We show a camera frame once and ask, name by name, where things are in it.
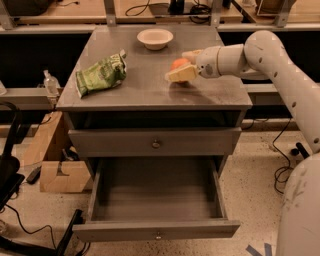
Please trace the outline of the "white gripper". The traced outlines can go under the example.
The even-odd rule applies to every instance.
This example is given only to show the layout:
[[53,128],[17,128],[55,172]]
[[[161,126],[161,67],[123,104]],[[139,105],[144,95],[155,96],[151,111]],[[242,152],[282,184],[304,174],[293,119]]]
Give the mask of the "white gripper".
[[169,82],[186,82],[195,79],[199,75],[204,78],[218,78],[218,54],[220,46],[208,47],[204,50],[197,49],[182,53],[182,57],[191,64],[185,64],[170,70],[165,79]]

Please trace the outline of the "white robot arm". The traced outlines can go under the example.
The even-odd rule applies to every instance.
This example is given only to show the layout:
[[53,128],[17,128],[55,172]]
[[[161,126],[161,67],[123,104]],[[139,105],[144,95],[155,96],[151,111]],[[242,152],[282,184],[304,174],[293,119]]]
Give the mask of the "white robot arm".
[[224,75],[272,81],[312,150],[286,183],[276,256],[320,256],[320,86],[266,30],[254,32],[243,44],[184,52],[182,57],[187,62],[170,70],[167,81]]

